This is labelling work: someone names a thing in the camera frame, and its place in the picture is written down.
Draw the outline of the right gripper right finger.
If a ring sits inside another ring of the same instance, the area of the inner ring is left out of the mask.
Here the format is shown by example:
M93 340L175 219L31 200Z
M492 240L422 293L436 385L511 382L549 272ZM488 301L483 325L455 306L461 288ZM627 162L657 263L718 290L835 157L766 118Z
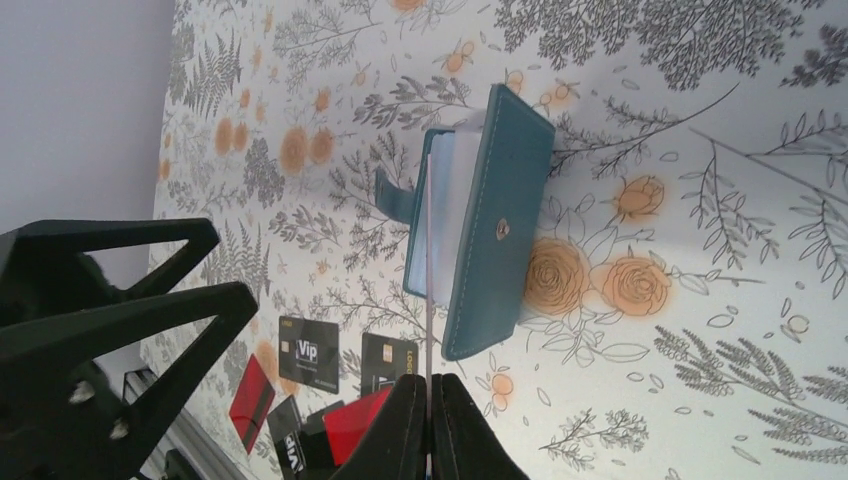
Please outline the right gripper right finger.
M432 477L444 480L527 480L455 374L432 377Z

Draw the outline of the teal leather card holder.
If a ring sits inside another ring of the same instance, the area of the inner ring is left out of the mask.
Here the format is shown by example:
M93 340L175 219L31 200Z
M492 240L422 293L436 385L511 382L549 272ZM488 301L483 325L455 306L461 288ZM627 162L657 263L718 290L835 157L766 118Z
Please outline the teal leather card holder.
M504 84L456 128L426 131L412 190L375 172L374 201L409 228L403 288L426 300L425 178L434 165L434 302L446 309L441 355L459 361L509 338L518 322L553 125Z

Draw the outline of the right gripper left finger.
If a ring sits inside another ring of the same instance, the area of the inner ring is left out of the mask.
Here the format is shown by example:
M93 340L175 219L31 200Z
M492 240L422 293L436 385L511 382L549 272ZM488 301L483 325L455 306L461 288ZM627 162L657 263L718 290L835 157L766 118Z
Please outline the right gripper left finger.
M426 392L419 375L401 376L352 456L334 479L424 479Z

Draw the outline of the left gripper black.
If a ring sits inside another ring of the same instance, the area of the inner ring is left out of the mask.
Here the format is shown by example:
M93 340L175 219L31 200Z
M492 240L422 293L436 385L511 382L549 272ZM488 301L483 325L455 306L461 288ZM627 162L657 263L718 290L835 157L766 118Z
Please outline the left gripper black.
M1 237L1 476L130 479L257 312L241 282L168 292L219 243L206 218L40 220ZM113 299L139 300L110 305ZM143 392L144 339L202 331Z

